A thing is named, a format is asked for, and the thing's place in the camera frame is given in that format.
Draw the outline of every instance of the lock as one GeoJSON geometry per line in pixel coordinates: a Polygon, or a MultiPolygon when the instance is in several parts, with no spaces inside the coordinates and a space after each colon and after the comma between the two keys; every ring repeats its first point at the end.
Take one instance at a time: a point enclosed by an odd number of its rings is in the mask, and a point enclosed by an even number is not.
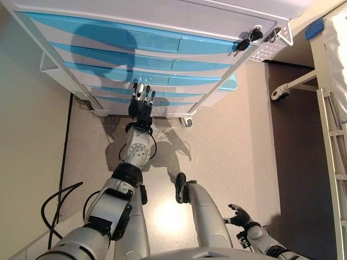
{"type": "Polygon", "coordinates": [[[256,25],[249,31],[248,38],[251,42],[255,42],[263,38],[263,34],[261,32],[261,26],[256,25]]]}

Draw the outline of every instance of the key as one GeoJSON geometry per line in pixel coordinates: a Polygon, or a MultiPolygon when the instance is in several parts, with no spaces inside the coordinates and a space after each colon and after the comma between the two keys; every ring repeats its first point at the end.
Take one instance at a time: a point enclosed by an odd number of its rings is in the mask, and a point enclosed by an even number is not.
{"type": "Polygon", "coordinates": [[[251,42],[255,42],[255,41],[262,39],[262,38],[263,38],[263,35],[262,35],[262,32],[260,31],[259,28],[254,29],[252,31],[252,33],[250,34],[250,37],[249,37],[251,42]]]}
{"type": "Polygon", "coordinates": [[[246,50],[249,46],[249,43],[250,43],[250,39],[245,39],[242,42],[240,42],[236,46],[236,53],[234,54],[234,57],[236,57],[236,55],[239,54],[239,52],[246,50]]]}

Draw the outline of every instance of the black joint ring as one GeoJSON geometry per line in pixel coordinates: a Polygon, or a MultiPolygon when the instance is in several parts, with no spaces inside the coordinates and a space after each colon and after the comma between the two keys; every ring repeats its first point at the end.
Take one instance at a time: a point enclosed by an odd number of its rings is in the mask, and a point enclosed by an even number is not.
{"type": "Polygon", "coordinates": [[[247,223],[243,228],[245,229],[245,231],[247,232],[251,227],[253,226],[259,226],[261,227],[261,225],[258,222],[249,222],[247,223]]]}

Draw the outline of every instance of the silver robot arm segment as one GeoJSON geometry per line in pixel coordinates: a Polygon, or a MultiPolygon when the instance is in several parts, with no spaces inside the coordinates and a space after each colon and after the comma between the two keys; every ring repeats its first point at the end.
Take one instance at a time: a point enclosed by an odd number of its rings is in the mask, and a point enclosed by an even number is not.
{"type": "Polygon", "coordinates": [[[247,242],[250,243],[255,252],[281,260],[308,260],[308,258],[304,256],[289,251],[286,247],[273,239],[258,222],[252,220],[242,207],[235,204],[230,204],[229,207],[235,210],[236,216],[225,218],[224,222],[226,224],[243,227],[247,234],[247,242]]]}
{"type": "Polygon", "coordinates": [[[129,115],[135,122],[126,126],[127,157],[119,163],[90,205],[84,226],[63,237],[38,260],[105,259],[111,240],[122,238],[132,211],[130,201],[135,192],[142,194],[142,169],[150,158],[151,111],[155,91],[150,97],[149,93],[150,86],[144,91],[142,83],[134,84],[129,115]]]}

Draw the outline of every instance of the white sheet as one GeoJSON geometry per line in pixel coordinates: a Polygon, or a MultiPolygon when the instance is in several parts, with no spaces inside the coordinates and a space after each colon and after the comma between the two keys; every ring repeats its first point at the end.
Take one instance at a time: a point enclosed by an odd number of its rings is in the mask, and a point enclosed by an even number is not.
{"type": "Polygon", "coordinates": [[[340,122],[347,123],[347,11],[324,21],[322,33],[340,122]]]}

